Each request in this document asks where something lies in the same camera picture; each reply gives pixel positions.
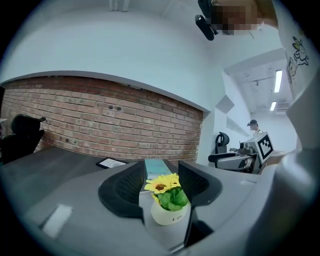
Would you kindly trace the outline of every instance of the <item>cap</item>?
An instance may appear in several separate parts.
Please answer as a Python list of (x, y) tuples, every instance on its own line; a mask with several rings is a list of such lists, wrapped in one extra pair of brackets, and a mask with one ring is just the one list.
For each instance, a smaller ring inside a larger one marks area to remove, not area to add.
[(250, 122), (248, 122), (248, 124), (246, 126), (254, 125), (257, 123), (258, 123), (257, 120), (252, 119)]

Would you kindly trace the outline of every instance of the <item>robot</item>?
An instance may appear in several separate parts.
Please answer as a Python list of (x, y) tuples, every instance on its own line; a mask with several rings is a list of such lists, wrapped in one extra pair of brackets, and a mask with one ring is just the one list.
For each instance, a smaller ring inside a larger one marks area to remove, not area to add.
[(240, 143), (235, 153), (218, 153), (208, 157), (216, 168), (251, 174), (260, 174), (274, 152), (267, 132)]

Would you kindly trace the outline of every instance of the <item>brick wall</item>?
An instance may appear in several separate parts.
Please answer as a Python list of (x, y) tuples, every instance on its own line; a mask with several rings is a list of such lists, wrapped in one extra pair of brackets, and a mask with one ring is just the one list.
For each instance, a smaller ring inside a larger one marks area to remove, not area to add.
[(9, 82), (1, 118), (46, 117), (37, 150), (56, 145), (118, 159), (195, 161), (203, 112), (169, 97), (85, 77), (36, 77)]

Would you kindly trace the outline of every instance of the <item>office chair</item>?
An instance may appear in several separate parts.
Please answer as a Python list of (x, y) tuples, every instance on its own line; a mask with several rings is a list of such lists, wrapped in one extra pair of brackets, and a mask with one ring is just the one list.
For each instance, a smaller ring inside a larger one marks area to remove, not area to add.
[(32, 154), (44, 130), (40, 129), (40, 123), (45, 117), (33, 118), (25, 114), (16, 115), (11, 123), (11, 130), (14, 134), (8, 135), (1, 141), (2, 162), (7, 164), (16, 159)]

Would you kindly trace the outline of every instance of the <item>cartoon print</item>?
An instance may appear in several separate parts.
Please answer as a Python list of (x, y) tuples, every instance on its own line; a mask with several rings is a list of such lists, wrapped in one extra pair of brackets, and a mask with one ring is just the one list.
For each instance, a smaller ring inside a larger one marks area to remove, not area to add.
[(296, 71), (297, 71), (296, 62), (290, 57), (290, 60), (288, 63), (288, 74), (290, 74), (290, 76), (293, 77), (296, 74)]
[(294, 53), (294, 60), (296, 62), (296, 67), (300, 65), (307, 65), (309, 66), (308, 59), (309, 57), (307, 56), (306, 49), (303, 46), (302, 40), (298, 40), (293, 36), (294, 43), (292, 44), (293, 48), (296, 49)]

